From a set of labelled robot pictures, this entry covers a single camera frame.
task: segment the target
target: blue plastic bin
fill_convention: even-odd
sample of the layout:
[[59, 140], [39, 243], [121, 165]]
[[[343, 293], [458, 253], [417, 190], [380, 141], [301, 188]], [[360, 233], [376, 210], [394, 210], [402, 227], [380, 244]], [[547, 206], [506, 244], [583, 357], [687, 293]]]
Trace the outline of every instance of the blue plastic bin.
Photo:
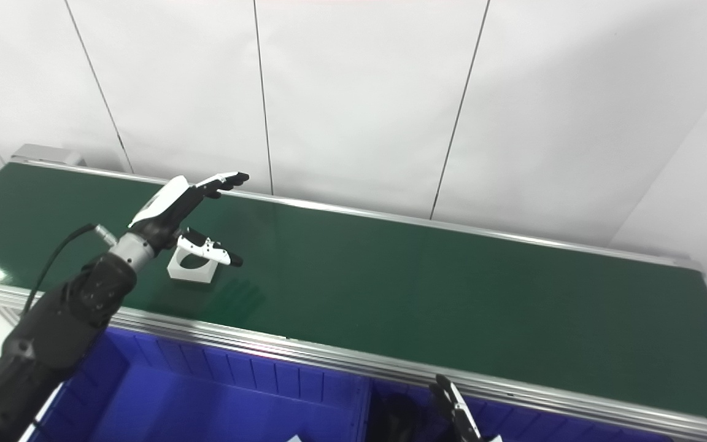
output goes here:
[[[447, 428], [432, 404], [430, 390], [389, 381], [373, 381], [370, 421], [384, 412], [384, 400], [392, 394], [407, 395], [420, 409], [413, 442], [435, 441]], [[507, 442], [670, 442], [659, 434], [620, 428], [575, 417], [552, 414], [521, 406], [466, 398], [482, 436], [500, 434]]]
[[[109, 328], [65, 383], [31, 442], [360, 442], [384, 400], [420, 409], [413, 442], [448, 428], [427, 388], [370, 380]], [[668, 437], [466, 398], [485, 435], [507, 442], [667, 442]]]
[[359, 442], [369, 380], [110, 328], [33, 442]]

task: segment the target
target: white holder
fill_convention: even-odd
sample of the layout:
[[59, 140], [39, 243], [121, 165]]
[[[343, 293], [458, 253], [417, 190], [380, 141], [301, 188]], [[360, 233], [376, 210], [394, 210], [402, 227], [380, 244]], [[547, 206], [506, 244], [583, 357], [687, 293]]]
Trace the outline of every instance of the white holder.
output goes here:
[[168, 263], [168, 274], [171, 275], [171, 279], [203, 282], [206, 284], [211, 282], [211, 279], [214, 277], [214, 271], [217, 270], [217, 261], [209, 260], [209, 262], [199, 268], [184, 268], [184, 266], [182, 266], [182, 260], [189, 255], [191, 255], [189, 251], [180, 247], [174, 250], [174, 255]]

